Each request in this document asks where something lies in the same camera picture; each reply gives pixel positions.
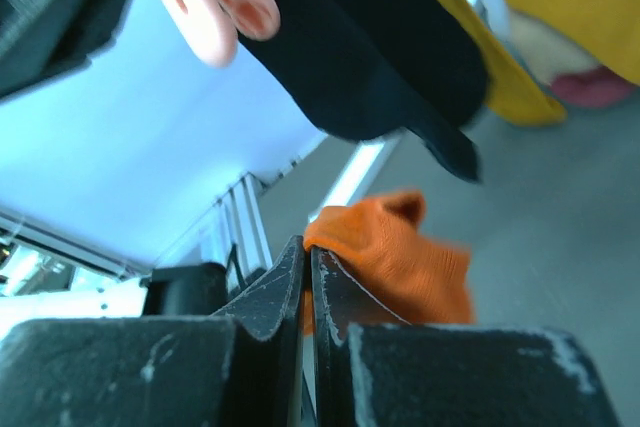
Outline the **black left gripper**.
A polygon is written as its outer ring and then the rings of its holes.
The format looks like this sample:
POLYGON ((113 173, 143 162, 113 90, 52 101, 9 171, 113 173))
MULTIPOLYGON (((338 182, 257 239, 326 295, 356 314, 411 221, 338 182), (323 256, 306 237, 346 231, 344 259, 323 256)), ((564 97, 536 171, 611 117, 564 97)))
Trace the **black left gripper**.
POLYGON ((81 68, 110 44, 129 0, 1 0, 1 95, 81 68))

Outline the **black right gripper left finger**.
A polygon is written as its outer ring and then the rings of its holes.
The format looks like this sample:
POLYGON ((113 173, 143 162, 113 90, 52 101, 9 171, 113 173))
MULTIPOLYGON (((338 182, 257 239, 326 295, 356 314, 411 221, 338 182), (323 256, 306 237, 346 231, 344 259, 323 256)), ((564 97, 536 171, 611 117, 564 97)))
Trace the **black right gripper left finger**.
POLYGON ((297 426, 305 252, 209 316, 33 319, 1 343, 5 426, 297 426))

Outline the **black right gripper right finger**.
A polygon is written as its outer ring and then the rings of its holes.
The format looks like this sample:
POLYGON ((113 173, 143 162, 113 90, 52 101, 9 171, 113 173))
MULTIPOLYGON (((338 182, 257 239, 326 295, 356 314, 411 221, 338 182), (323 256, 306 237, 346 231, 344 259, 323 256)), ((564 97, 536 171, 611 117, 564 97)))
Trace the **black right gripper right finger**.
POLYGON ((322 426, 616 426, 575 339, 541 327, 411 325, 331 252, 310 255, 322 426))

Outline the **orange sock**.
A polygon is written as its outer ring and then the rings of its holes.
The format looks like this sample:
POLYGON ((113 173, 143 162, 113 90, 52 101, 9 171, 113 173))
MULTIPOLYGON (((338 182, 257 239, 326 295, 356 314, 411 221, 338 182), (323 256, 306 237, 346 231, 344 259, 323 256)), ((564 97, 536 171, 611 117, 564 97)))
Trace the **orange sock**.
POLYGON ((470 252, 421 234, 425 215, 418 190, 327 206, 306 227, 303 246, 333 252, 356 281, 412 324, 472 324, 470 252))

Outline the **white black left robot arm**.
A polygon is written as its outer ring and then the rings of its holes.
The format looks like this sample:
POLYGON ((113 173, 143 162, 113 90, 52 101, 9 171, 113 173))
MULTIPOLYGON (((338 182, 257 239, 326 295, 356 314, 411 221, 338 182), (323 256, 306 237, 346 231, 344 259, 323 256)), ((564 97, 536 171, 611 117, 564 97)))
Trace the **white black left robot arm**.
MULTIPOLYGON (((218 0, 162 0, 189 47, 204 62, 233 57, 235 28, 218 0)), ((86 67, 109 44, 127 0, 1 0, 1 95, 10 98, 86 67)), ((3 294, 5 328, 35 318, 197 314, 226 297, 217 264, 163 270, 132 278, 105 292, 35 291, 3 294)))

